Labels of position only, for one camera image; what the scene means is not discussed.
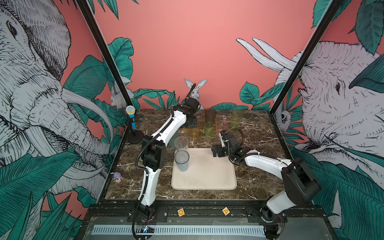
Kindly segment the clear plastic glass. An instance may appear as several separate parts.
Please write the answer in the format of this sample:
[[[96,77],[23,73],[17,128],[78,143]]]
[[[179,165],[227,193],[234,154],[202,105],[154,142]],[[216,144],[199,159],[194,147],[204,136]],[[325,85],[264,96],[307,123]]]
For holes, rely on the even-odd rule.
[[[189,140],[186,137],[178,137],[174,141],[177,151],[187,151],[189,148]]]

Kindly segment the beige square tray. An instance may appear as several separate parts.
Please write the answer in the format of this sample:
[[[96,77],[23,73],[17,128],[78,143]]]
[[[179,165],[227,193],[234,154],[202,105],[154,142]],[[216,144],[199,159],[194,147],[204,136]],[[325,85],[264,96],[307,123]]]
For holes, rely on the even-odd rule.
[[[175,190],[234,190],[237,179],[228,157],[213,157],[210,148],[189,148],[188,169],[174,163],[171,186]]]

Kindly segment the blue grey plastic glass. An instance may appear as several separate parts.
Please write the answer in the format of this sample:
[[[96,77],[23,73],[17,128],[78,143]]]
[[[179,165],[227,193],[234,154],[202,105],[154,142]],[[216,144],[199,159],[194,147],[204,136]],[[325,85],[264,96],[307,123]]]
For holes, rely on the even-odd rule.
[[[185,172],[189,168],[189,159],[190,155],[185,150],[177,151],[174,155],[174,160],[177,164],[177,167],[181,172]]]

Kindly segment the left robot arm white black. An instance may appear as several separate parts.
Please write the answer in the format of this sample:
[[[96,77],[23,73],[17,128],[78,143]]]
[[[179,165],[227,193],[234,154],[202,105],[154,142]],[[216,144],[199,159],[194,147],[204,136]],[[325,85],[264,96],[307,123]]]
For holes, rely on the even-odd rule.
[[[156,132],[142,139],[142,149],[135,160],[135,167],[143,170],[144,176],[134,217],[139,217],[143,222],[151,221],[156,214],[156,187],[168,159],[167,146],[179,128],[197,126],[195,113],[199,108],[198,100],[185,98],[182,103],[171,108],[169,118]]]

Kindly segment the green plastic glass short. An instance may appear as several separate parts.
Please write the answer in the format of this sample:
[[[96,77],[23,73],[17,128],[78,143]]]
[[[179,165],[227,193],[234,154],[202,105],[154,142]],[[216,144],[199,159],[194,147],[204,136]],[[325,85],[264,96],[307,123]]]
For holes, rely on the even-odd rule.
[[[206,137],[213,137],[216,132],[216,124],[213,122],[206,122],[204,124],[204,133]]]

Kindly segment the dark brown plastic glass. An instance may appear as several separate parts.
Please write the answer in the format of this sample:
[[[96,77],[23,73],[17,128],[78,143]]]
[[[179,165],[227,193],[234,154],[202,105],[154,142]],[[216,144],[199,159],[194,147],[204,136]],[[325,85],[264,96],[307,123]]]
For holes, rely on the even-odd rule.
[[[216,120],[217,111],[214,109],[207,109],[205,110],[205,122],[211,122],[214,123]]]

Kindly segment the pink plastic glass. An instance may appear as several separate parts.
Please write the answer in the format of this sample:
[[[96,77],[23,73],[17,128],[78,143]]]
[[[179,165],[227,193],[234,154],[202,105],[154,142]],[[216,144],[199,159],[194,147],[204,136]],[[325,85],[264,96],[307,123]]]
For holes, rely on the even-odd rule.
[[[227,131],[229,129],[228,121],[217,121],[216,123],[216,131],[219,134],[221,131]]]

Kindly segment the tall light green glass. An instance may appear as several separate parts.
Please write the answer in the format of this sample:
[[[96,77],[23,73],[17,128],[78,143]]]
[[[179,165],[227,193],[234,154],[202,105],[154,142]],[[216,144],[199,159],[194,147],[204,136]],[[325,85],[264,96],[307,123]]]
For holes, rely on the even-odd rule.
[[[233,129],[237,129],[240,126],[240,123],[243,119],[244,111],[243,110],[233,110],[231,112],[231,122],[230,126]]]

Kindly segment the toy microphone on stand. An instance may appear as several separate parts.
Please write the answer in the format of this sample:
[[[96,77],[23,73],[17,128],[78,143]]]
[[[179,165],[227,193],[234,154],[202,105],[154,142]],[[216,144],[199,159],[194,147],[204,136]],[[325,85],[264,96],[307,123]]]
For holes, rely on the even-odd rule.
[[[127,106],[126,113],[130,118],[129,125],[128,125],[130,130],[130,132],[128,133],[128,142],[130,144],[139,144],[144,137],[144,133],[140,130],[137,130],[137,125],[135,120],[135,113],[136,113],[135,107],[132,105]]]

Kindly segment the wooden letter block right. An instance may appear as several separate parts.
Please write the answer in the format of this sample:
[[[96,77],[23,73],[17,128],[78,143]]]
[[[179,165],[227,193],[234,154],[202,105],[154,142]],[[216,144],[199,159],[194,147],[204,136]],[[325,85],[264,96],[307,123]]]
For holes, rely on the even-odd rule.
[[[228,209],[228,207],[224,207],[224,208],[222,209],[222,212],[223,212],[223,214],[224,214],[225,216],[227,216],[227,215],[229,215],[230,210]]]

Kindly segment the wooden letter block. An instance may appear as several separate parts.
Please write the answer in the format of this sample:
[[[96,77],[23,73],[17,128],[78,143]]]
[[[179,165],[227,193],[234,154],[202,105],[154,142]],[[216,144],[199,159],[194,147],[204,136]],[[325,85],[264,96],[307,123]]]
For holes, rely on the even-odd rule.
[[[184,215],[185,215],[185,210],[184,210],[184,208],[179,209],[179,210],[178,210],[178,216],[179,216],[179,217],[182,217],[182,216],[184,216]]]
[[[227,215],[229,215],[230,210],[228,209],[228,207],[224,207],[224,208],[222,209],[222,212],[223,212],[223,214],[224,214],[225,216],[227,216]]]

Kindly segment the small purple toy figure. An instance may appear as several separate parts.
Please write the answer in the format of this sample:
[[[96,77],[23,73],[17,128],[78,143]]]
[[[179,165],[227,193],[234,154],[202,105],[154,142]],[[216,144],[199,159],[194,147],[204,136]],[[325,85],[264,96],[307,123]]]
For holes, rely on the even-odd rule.
[[[115,181],[116,183],[120,183],[123,179],[123,176],[119,172],[112,172],[112,180]]]

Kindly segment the black front rail base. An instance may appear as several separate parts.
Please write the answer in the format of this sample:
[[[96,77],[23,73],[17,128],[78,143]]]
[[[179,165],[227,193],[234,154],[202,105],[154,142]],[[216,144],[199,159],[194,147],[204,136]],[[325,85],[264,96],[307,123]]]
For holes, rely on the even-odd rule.
[[[245,218],[250,223],[264,222],[258,215],[259,209],[264,204],[263,201],[252,200],[157,200],[155,202],[155,217],[149,223],[165,223],[171,218],[180,219],[178,210],[184,208],[185,215],[183,218]],[[230,210],[229,215],[225,216],[222,212],[224,207]],[[133,201],[106,201],[101,204],[90,206],[85,216],[85,221],[90,221],[92,217],[122,217],[123,223],[130,223],[134,219],[135,204]],[[292,218],[324,218],[325,212],[319,206],[310,205],[307,207],[293,207],[285,210],[282,219],[273,221],[279,223],[285,222]],[[136,217],[137,223],[143,221]]]

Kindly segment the black frame post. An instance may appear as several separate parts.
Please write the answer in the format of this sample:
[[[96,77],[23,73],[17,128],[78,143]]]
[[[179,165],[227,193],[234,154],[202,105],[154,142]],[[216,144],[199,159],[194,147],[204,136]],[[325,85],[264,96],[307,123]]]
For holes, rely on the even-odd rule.
[[[90,4],[88,1],[84,0],[76,0],[77,5],[79,6],[79,9],[102,53],[103,58],[106,60],[107,66],[109,67],[111,74],[116,81],[122,96],[126,102],[127,105],[133,105],[131,98],[129,97],[127,93],[127,89],[122,81],[122,77],[120,75],[120,72],[117,68],[117,65],[112,57],[112,54],[109,50],[109,47],[105,41],[104,36],[102,35],[102,32],[98,26],[97,21],[95,20],[94,14],[92,12],[92,9],[90,7]]]
[[[311,56],[313,50],[315,49],[317,43],[320,41],[321,37],[323,36],[324,32],[326,31],[327,27],[331,23],[334,15],[336,14],[339,7],[342,5],[342,0],[334,0],[330,1],[327,5],[327,8],[325,9],[325,12],[323,13],[319,24],[316,26],[315,31],[313,32],[308,44],[306,45],[305,49],[303,50],[302,56],[300,57],[299,61],[295,65],[294,69],[292,70],[292,73],[290,74],[287,82],[285,83],[281,93],[279,94],[277,100],[275,101],[274,105],[269,111],[270,115],[274,115],[280,104],[283,102],[285,96],[287,95],[288,91],[291,89],[292,85],[298,78],[299,73],[303,69],[305,63]]]

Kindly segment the right black frame post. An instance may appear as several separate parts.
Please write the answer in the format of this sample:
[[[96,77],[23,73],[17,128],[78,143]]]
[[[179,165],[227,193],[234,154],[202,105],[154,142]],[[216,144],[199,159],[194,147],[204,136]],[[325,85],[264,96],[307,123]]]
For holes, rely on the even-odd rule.
[[[277,100],[275,101],[274,105],[269,111],[270,115],[274,115],[280,104],[283,102],[285,96],[287,95],[288,91],[291,89],[292,85],[298,78],[299,73],[303,69],[305,63],[311,56],[313,50],[315,49],[317,43],[320,41],[321,37],[323,36],[324,32],[326,31],[327,27],[331,23],[334,15],[336,14],[339,7],[342,5],[342,0],[334,0],[330,1],[327,5],[327,8],[325,9],[325,12],[323,13],[319,24],[316,26],[315,31],[313,32],[308,44],[306,45],[305,49],[303,50],[302,56],[300,57],[299,61],[295,65],[294,69],[292,70],[292,73],[290,74],[287,82],[285,83],[281,93],[279,94]]]

